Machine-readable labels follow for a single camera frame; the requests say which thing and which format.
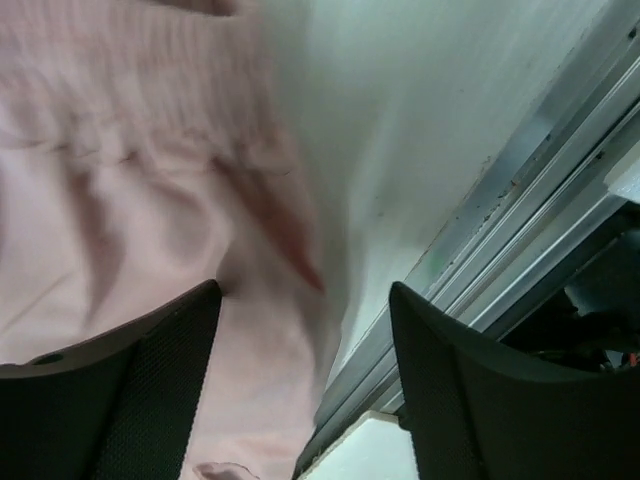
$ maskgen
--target pink pants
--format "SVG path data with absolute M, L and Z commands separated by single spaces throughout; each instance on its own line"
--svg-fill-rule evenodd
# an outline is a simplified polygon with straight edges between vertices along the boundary
M 0 363 L 217 279 L 183 479 L 288 480 L 339 343 L 259 24 L 251 0 L 0 2 Z

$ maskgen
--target gray metal edge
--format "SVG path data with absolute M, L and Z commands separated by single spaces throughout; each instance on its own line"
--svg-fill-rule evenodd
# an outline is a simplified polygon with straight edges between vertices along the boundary
M 519 180 L 519 174 L 522 174 L 522 186 L 526 185 L 527 174 L 535 179 L 538 159 L 544 158 L 554 143 L 557 149 L 562 147 L 571 136 L 564 133 L 567 125 L 575 121 L 581 109 L 593 110 L 594 106 L 585 105 L 584 99 L 602 87 L 616 65 L 629 57 L 631 48 L 637 48 L 638 42 L 628 38 L 628 33 L 635 28 L 639 18 L 640 2 L 612 4 L 599 25 L 574 53 L 530 120 L 516 130 L 494 165 L 407 277 L 407 285 L 429 299 L 447 289 L 451 289 L 453 298 L 456 298 L 455 290 L 461 291 L 468 286 L 454 288 L 451 279 L 461 278 L 457 273 L 465 261 L 477 250 L 486 233 L 495 231 L 504 218 L 501 211 L 508 212 L 513 208 L 526 190 L 513 188 L 512 181 Z M 600 124 L 601 134 L 608 127 L 604 123 Z M 574 166 L 580 160 L 576 158 Z M 530 166 L 529 170 L 522 173 L 526 166 Z M 445 263 L 439 265 L 434 274 L 434 264 L 443 259 Z M 401 392 L 396 391 L 399 387 L 390 314 L 386 308 L 327 389 L 316 415 L 316 434 L 301 455 L 299 466 L 308 465 L 363 409 L 375 404 L 381 410 L 390 411 L 393 402 L 401 402 Z

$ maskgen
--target black textured plastic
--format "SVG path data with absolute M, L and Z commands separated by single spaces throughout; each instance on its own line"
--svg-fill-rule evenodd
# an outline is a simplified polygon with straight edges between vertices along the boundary
M 401 284 L 393 334 L 420 478 L 632 478 L 640 368 L 589 373 L 531 357 Z
M 207 282 L 101 361 L 0 380 L 0 478 L 177 480 L 220 302 Z

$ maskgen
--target elastic waistband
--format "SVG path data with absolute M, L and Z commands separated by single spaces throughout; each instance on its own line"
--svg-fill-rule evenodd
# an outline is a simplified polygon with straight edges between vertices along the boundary
M 260 20 L 253 0 L 2 0 L 0 95 L 246 135 L 272 115 Z

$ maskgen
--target white surface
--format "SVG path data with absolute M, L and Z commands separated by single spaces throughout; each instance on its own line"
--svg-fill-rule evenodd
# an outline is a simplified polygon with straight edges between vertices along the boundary
M 605 183 L 611 193 L 640 204 L 640 142 L 611 169 Z
M 607 0 L 263 1 L 341 367 Z
M 300 480 L 418 480 L 411 435 L 394 416 L 367 412 Z

